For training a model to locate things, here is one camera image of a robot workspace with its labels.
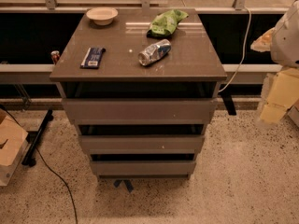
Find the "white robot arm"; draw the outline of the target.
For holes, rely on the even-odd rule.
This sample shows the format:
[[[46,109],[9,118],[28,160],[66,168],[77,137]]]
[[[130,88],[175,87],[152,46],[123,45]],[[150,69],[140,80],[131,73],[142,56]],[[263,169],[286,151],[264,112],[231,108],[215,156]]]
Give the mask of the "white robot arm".
[[[299,100],[299,0],[250,48],[269,51],[273,62],[282,66],[275,75],[267,75],[263,82],[259,120],[278,123]]]

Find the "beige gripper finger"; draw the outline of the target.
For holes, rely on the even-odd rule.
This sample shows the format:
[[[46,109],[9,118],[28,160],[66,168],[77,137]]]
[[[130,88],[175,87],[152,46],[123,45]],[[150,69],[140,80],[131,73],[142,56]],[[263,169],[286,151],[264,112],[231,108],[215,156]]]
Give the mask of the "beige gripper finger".
[[[263,81],[258,120],[265,124],[279,123],[299,100],[299,70],[283,68],[268,73]]]
[[[252,42],[250,48],[258,52],[267,52],[270,50],[272,44],[272,35],[275,31],[275,28],[271,28],[266,31],[264,34],[259,36],[256,40]]]

